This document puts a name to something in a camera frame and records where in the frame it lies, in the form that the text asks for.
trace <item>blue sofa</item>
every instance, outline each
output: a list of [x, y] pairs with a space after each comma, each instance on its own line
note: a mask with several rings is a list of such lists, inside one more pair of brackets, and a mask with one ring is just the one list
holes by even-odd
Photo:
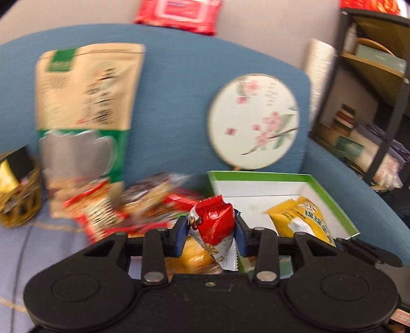
[[[34, 67], [51, 49], [92, 43], [133, 42], [147, 47], [135, 101], [125, 183], [161, 171], [194, 174], [229, 170], [206, 133], [207, 110], [218, 90], [248, 73], [270, 74], [296, 97], [300, 129], [288, 153], [265, 171], [312, 174], [361, 231], [360, 239], [394, 252], [410, 264], [410, 230], [358, 177], [308, 139], [309, 80], [299, 69], [212, 37], [135, 25], [82, 25], [44, 31], [0, 46], [0, 152], [26, 144], [38, 152], [34, 123]], [[22, 301], [27, 281], [40, 270], [87, 245], [75, 222], [51, 220], [45, 203], [30, 223], [0, 227], [0, 332], [22, 333], [31, 321]], [[130, 275], [137, 277], [138, 259]]]

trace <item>wicker basket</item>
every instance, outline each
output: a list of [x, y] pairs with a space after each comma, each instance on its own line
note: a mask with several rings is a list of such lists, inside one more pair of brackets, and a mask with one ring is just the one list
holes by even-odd
[[[8, 153], [0, 154], [0, 160], [7, 157]], [[7, 203], [15, 203], [12, 209], [4, 213]], [[32, 218], [41, 208], [41, 181], [40, 168], [34, 160], [34, 171], [26, 185], [19, 185], [11, 192], [0, 196], [0, 222], [3, 226], [11, 228], [21, 226]]]

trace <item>yellow packet in basket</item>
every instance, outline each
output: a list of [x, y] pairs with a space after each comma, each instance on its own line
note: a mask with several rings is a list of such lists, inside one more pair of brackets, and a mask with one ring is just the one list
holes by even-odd
[[280, 236], [293, 237], [302, 231], [324, 242], [336, 246], [320, 209], [309, 199], [287, 200], [265, 212], [268, 214]]

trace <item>bottle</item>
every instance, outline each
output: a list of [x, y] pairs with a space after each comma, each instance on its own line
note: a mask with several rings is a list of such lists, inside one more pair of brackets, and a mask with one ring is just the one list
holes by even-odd
[[353, 23], [349, 30], [347, 30], [346, 38], [344, 39], [343, 50], [346, 53], [353, 53], [356, 48], [358, 37], [356, 32], [356, 23]]

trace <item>sofa armrest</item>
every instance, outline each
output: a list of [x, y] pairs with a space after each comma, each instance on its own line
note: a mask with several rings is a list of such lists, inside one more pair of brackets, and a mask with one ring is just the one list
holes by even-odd
[[410, 229], [358, 176], [309, 140], [301, 173], [313, 175], [361, 232], [359, 238], [410, 265]]

